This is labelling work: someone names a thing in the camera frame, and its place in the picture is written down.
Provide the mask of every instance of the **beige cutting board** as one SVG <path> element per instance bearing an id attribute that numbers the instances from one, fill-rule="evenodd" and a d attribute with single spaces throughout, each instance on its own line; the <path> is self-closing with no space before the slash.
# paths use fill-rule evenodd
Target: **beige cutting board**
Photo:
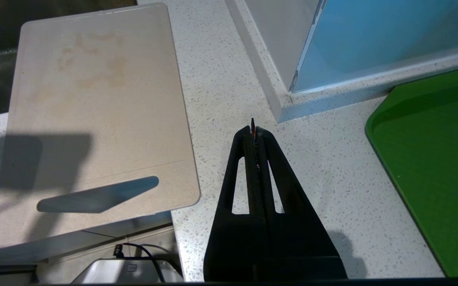
<path id="1" fill-rule="evenodd" d="M 5 141 L 0 247 L 196 203 L 200 189 L 167 7 L 24 24 Z M 158 185 L 99 213 L 37 209 L 44 199 L 151 176 Z M 78 203 L 75 197 L 61 203 L 69 200 Z"/>

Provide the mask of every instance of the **cable connector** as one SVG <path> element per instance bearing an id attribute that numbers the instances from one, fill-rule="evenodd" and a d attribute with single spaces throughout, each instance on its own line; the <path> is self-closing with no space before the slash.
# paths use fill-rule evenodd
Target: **cable connector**
<path id="1" fill-rule="evenodd" d="M 116 258 L 125 258 L 125 255 L 123 254 L 123 245 L 122 244 L 116 244 L 116 246 L 114 247 L 113 256 Z"/>

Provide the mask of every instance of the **green tray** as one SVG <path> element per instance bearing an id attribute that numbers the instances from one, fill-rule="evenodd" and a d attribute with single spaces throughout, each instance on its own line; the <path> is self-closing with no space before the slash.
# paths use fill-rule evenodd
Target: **green tray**
<path id="1" fill-rule="evenodd" d="M 365 131 L 445 273 L 458 277 L 458 71 L 394 88 Z"/>

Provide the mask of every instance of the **black cable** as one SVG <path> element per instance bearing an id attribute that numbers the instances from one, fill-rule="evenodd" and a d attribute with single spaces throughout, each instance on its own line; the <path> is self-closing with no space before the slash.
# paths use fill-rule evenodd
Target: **black cable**
<path id="1" fill-rule="evenodd" d="M 147 243 L 143 243 L 141 244 L 141 246 L 147 246 L 147 247 L 154 247 L 154 248 L 158 248 L 160 250 L 163 250 L 165 253 L 167 253 L 168 255 L 171 255 L 172 252 L 170 252 L 169 250 L 167 250 L 166 248 L 163 248 L 162 246 L 158 246 L 158 245 L 155 245 L 155 244 L 147 244 Z"/>
<path id="2" fill-rule="evenodd" d="M 157 275 L 158 275 L 158 278 L 160 279 L 160 282 L 165 283 L 165 279 L 164 279 L 164 275 L 162 274 L 162 270 L 160 269 L 160 266 L 158 266 L 158 262 L 155 259 L 155 257 L 153 257 L 153 255 L 151 255 L 151 252 L 149 252 L 146 248 L 144 248 L 144 246 L 141 246 L 141 245 L 138 245 L 138 244 L 134 244 L 134 243 L 126 243 L 125 242 L 125 243 L 122 243 L 122 245 L 133 246 L 133 247 L 139 248 L 140 250 L 146 252 L 146 254 L 151 259 L 151 262 L 153 262 L 153 265 L 155 266 L 155 270 L 157 271 Z"/>

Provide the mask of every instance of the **terrazzo countertop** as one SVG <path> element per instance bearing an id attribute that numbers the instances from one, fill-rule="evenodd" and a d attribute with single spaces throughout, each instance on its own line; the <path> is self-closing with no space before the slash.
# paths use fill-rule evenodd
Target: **terrazzo countertop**
<path id="1" fill-rule="evenodd" d="M 251 118 L 275 135 L 349 278 L 443 276 L 365 136 L 365 122 L 383 98 L 277 124 L 225 2 L 163 2 L 202 193 L 196 205 L 172 212 L 186 281 L 203 279 L 231 142 Z M 235 207 L 241 211 L 244 176 L 239 179 Z"/>

